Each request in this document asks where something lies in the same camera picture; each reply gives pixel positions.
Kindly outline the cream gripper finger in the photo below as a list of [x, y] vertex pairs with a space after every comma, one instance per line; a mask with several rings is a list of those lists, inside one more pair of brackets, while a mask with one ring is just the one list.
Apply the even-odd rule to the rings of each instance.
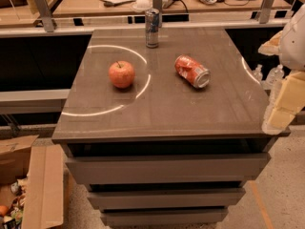
[[292, 72], [281, 88], [266, 120], [268, 130], [285, 130], [305, 107], [305, 72]]
[[258, 52], [261, 54], [264, 54], [264, 55], [268, 55], [268, 56], [278, 55], [281, 35], [282, 35], [282, 32], [279, 31], [269, 41], [263, 43], [258, 48]]

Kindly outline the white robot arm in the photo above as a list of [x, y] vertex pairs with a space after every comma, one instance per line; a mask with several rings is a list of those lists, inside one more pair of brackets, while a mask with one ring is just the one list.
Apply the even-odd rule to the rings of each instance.
[[305, 107], [305, 5], [258, 52], [278, 55], [279, 63], [291, 70], [284, 79], [276, 80], [263, 117], [263, 132], [278, 135]]

